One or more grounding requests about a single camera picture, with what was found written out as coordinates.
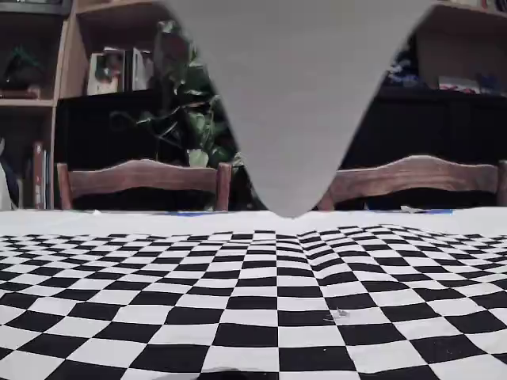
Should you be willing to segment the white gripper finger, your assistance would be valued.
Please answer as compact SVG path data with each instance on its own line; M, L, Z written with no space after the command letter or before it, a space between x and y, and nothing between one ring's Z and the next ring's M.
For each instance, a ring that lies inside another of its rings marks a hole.
M328 189L431 1L168 1L195 43L253 186L279 216Z

